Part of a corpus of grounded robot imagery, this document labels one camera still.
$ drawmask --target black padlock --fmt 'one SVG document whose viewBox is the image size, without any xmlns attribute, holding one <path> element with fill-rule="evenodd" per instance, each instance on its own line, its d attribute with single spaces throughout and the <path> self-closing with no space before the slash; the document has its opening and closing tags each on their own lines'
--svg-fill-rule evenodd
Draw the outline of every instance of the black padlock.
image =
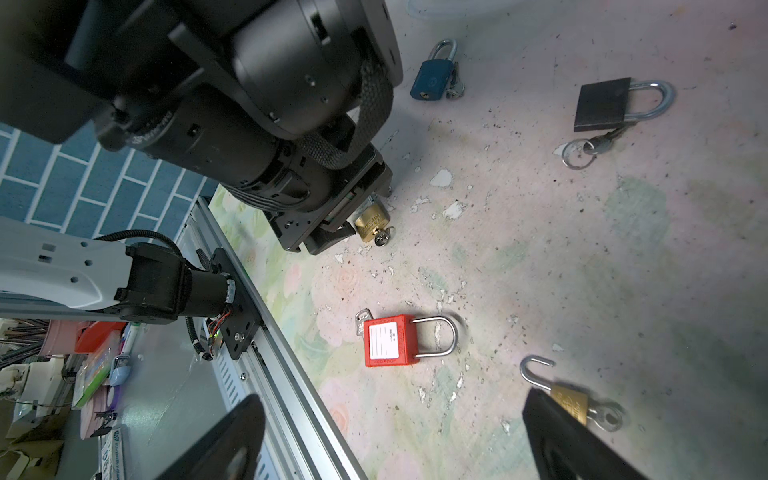
<svg viewBox="0 0 768 480">
<path fill-rule="evenodd" d="M 659 105 L 641 113 L 627 112 L 629 92 L 655 88 L 661 92 Z M 574 131 L 610 130 L 626 123 L 650 120 L 663 114 L 674 100 L 674 88 L 666 81 L 639 81 L 620 78 L 581 86 L 576 105 Z"/>
</svg>

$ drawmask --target red padlock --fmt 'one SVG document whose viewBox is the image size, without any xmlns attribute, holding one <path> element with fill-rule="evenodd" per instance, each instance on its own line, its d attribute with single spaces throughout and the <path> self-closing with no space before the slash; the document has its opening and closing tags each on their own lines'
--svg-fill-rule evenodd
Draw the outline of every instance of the red padlock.
<svg viewBox="0 0 768 480">
<path fill-rule="evenodd" d="M 370 312 L 366 310 L 358 313 L 358 317 L 363 313 L 370 317 Z M 442 352 L 419 353 L 416 324 L 436 321 L 446 322 L 451 326 L 451 346 Z M 398 315 L 368 319 L 362 323 L 362 332 L 366 346 L 366 366 L 412 365 L 425 357 L 448 355 L 456 348 L 458 340 L 456 325 L 444 316 L 414 319 L 413 315 Z"/>
</svg>

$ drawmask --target blue padlock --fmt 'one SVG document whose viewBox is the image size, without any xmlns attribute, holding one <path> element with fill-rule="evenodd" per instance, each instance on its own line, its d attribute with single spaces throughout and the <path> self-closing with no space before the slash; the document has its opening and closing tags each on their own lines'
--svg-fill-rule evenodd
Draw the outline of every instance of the blue padlock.
<svg viewBox="0 0 768 480">
<path fill-rule="evenodd" d="M 447 58 L 435 58 L 446 45 L 451 45 L 451 53 Z M 453 38 L 440 41 L 429 54 L 429 60 L 422 63 L 416 80 L 411 87 L 411 96 L 416 100 L 440 100 L 448 80 L 454 71 L 453 58 L 456 56 L 458 44 Z"/>
</svg>

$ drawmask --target key ring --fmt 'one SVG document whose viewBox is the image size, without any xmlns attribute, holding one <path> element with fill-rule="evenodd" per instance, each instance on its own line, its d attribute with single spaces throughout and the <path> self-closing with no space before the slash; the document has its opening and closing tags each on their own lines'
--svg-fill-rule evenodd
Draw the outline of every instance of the key ring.
<svg viewBox="0 0 768 480">
<path fill-rule="evenodd" d="M 589 167 L 590 165 L 592 165 L 592 162 L 594 162 L 594 159 L 598 157 L 597 155 L 592 155 L 592 159 L 589 160 L 589 162 L 586 165 L 582 165 L 581 167 L 579 167 L 577 165 L 573 165 L 571 162 L 569 162 L 568 161 L 568 154 L 565 153 L 565 152 L 568 151 L 568 148 L 571 145 L 576 144 L 578 142 L 582 142 L 582 141 L 585 144 L 589 145 L 589 148 L 591 150 L 594 150 L 594 144 L 592 142 L 590 142 L 587 138 L 577 138 L 576 140 L 571 140 L 568 143 L 566 143 L 565 144 L 565 148 L 563 148 L 563 153 L 561 154 L 561 156 L 563 157 L 563 163 L 565 164 L 566 167 L 570 168 L 571 170 L 583 170 L 586 167 Z"/>
</svg>

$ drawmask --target brass padlock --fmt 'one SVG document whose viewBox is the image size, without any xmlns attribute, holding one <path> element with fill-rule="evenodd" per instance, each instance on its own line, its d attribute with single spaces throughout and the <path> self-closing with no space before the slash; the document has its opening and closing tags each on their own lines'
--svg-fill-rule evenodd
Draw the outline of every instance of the brass padlock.
<svg viewBox="0 0 768 480">
<path fill-rule="evenodd" d="M 538 355 L 526 356 L 520 362 L 520 374 L 523 375 L 523 378 L 526 381 L 536 385 L 540 389 L 549 391 L 552 399 L 582 425 L 587 425 L 587 420 L 590 419 L 606 432 L 616 432 L 621 428 L 622 418 L 618 410 L 607 405 L 595 404 L 591 406 L 589 397 L 586 393 L 578 392 L 562 385 L 553 384 L 549 380 L 531 373 L 531 371 L 528 370 L 528 362 L 537 362 L 546 366 L 554 366 L 554 361 Z"/>
<path fill-rule="evenodd" d="M 378 247 L 383 247 L 389 240 L 387 225 L 389 214 L 379 202 L 373 202 L 355 220 L 355 228 L 362 241 L 368 243 L 375 240 Z"/>
</svg>

